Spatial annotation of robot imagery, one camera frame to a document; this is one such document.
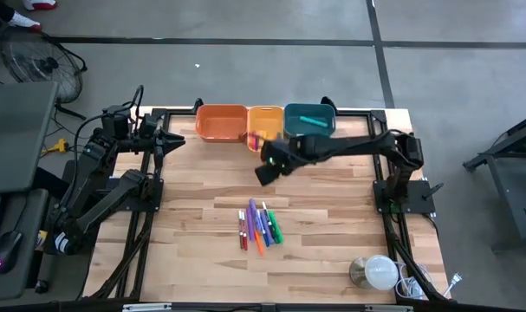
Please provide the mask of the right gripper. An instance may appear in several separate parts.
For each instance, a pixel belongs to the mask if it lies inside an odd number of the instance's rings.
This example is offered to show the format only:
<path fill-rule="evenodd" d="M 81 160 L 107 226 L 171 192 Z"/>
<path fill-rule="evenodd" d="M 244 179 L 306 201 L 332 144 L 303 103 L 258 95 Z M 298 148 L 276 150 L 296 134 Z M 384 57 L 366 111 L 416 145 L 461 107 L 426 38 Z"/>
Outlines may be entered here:
<path fill-rule="evenodd" d="M 283 170 L 293 171 L 305 166 L 307 160 L 302 156 L 306 137 L 295 137 L 290 140 L 267 140 L 261 150 L 263 164 L 255 169 L 261 186 L 266 186 L 278 179 Z"/>

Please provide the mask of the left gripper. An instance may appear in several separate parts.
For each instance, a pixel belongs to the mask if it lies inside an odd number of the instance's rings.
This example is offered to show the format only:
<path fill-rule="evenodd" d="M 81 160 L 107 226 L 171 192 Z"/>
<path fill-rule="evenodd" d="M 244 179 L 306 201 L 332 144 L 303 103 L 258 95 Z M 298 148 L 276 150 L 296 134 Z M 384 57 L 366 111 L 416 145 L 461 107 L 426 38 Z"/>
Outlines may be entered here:
<path fill-rule="evenodd" d="M 138 133 L 134 136 L 134 151 L 152 152 L 156 171 L 162 168 L 165 153 L 170 153 L 184 144 L 184 136 L 163 129 L 156 129 L 152 133 Z"/>

